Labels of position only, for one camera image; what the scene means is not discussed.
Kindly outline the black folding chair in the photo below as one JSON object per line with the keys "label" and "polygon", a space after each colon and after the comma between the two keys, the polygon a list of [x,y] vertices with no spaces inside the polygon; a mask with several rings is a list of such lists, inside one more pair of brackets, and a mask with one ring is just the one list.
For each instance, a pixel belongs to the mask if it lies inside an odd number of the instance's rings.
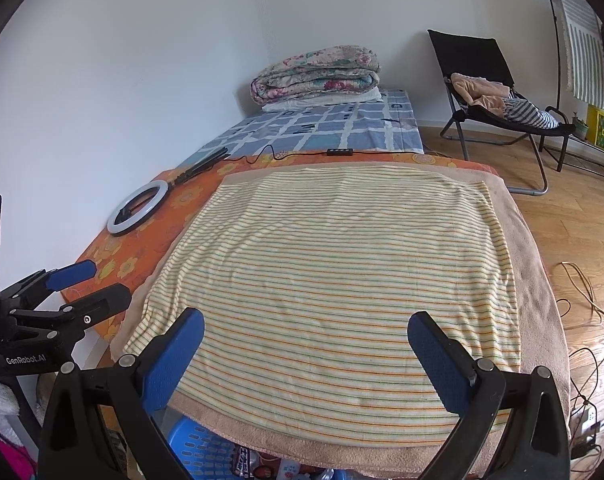
{"label": "black folding chair", "polygon": [[[451,118],[440,132],[444,140],[456,140],[462,157],[470,159],[468,145],[480,143],[511,146],[527,140],[534,151],[542,177],[539,188],[509,189],[512,194],[542,196],[548,192],[542,153],[548,138],[561,142],[556,170],[564,168],[568,145],[575,125],[556,106],[542,110],[516,90],[514,78],[497,41],[493,38],[462,36],[430,29],[428,35],[445,84]],[[464,133],[467,120],[518,134],[513,139],[497,141],[472,138]]]}

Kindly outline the snickers candy wrapper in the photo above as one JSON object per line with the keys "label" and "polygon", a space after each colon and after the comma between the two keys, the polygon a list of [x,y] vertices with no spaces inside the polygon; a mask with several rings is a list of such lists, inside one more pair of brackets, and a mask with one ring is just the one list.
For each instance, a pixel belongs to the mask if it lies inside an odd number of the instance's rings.
{"label": "snickers candy wrapper", "polygon": [[234,454],[232,454],[230,472],[239,479],[254,479],[253,471],[259,464],[260,459],[257,452],[245,446],[236,445]]}

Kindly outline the folded floral quilt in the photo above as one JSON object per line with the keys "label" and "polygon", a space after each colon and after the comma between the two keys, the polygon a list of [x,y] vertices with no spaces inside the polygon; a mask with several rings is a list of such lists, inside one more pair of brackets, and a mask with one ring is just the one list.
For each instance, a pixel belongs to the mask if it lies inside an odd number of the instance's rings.
{"label": "folded floral quilt", "polygon": [[259,72],[251,81],[259,105],[325,94],[361,94],[376,88],[380,63],[373,50],[342,44],[293,55]]}

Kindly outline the orange floral bed sheet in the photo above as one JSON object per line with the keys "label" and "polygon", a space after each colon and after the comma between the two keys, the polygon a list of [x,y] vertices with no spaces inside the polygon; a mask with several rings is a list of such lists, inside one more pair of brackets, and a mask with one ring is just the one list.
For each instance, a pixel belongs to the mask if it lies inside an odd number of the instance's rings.
{"label": "orange floral bed sheet", "polygon": [[63,299],[72,302],[116,283],[121,283],[134,292],[153,272],[176,237],[188,226],[224,177],[229,174],[324,162],[407,162],[497,174],[494,167],[480,162],[399,152],[364,151],[351,157],[329,157],[324,152],[291,152],[274,157],[263,154],[250,158],[225,159],[179,186],[149,220],[133,231],[119,237],[101,231],[80,255],[81,260],[90,260],[96,264],[96,275],[88,281],[65,289],[62,292]]}

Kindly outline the black clothes rack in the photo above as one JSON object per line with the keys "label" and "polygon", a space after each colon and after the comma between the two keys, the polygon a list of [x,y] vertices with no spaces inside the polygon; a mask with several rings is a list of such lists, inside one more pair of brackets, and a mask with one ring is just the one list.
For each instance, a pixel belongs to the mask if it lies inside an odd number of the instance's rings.
{"label": "black clothes rack", "polygon": [[604,42],[602,21],[587,0],[548,0],[554,18],[557,50],[556,97],[565,84],[572,96],[586,104],[584,119],[574,116],[573,132],[555,158],[566,164],[574,142],[573,155],[604,168]]}

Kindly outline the clothes on chair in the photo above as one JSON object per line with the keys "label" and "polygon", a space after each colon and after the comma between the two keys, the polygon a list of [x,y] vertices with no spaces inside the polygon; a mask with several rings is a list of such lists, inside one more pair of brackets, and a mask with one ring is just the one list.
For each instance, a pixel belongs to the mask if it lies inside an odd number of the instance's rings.
{"label": "clothes on chair", "polygon": [[454,91],[468,107],[482,107],[499,118],[523,126],[539,129],[553,129],[559,126],[558,120],[552,114],[540,110],[525,98],[519,98],[511,88],[501,82],[459,73],[452,73],[450,81]]}

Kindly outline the striped hanging cloth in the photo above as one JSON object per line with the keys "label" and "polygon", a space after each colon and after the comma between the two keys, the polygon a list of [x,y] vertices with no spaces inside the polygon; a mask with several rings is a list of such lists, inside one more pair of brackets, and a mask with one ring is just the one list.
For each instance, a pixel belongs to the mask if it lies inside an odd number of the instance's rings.
{"label": "striped hanging cloth", "polygon": [[554,0],[567,50],[568,88],[575,99],[604,108],[604,46],[598,18],[586,0]]}

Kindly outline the blue plastic laundry basket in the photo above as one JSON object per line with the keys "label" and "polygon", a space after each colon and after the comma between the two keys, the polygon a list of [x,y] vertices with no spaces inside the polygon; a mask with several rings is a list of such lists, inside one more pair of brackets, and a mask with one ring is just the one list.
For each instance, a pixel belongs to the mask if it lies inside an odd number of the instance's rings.
{"label": "blue plastic laundry basket", "polygon": [[[175,423],[166,440],[191,478],[239,480],[230,472],[232,454],[239,444],[214,434],[186,416]],[[315,468],[316,474],[311,479],[334,478],[333,469]]]}

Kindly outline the red box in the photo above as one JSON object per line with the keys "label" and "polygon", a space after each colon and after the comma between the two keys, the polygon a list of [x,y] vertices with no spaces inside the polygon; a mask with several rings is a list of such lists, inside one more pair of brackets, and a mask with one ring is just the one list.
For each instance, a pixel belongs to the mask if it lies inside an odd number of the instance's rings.
{"label": "red box", "polygon": [[255,479],[311,479],[316,474],[313,466],[295,460],[257,452],[256,465],[251,473]]}

